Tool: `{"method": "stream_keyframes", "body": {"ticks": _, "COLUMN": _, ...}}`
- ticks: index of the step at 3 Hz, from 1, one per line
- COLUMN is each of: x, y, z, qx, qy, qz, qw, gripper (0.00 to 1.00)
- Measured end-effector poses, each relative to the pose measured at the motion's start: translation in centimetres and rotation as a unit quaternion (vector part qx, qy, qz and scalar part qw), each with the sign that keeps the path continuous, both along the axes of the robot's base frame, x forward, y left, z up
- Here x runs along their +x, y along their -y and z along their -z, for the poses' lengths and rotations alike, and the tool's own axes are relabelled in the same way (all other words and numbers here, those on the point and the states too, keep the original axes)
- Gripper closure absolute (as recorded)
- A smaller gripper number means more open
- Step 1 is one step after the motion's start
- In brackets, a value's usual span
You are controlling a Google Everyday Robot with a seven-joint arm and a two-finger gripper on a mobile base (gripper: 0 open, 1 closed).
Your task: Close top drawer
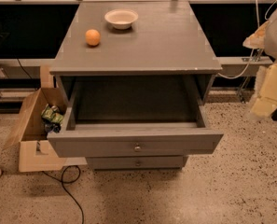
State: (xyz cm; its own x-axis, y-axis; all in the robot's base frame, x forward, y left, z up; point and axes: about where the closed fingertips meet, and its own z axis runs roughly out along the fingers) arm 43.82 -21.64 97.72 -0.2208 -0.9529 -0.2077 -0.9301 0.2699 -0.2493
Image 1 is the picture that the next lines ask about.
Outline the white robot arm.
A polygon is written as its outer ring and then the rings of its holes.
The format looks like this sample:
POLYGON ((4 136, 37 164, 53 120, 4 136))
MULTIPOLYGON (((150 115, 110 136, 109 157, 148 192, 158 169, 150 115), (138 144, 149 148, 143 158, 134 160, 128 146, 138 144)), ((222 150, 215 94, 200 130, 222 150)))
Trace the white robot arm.
POLYGON ((264 49, 267 55, 277 60, 277 9, 242 45, 249 49, 264 49))

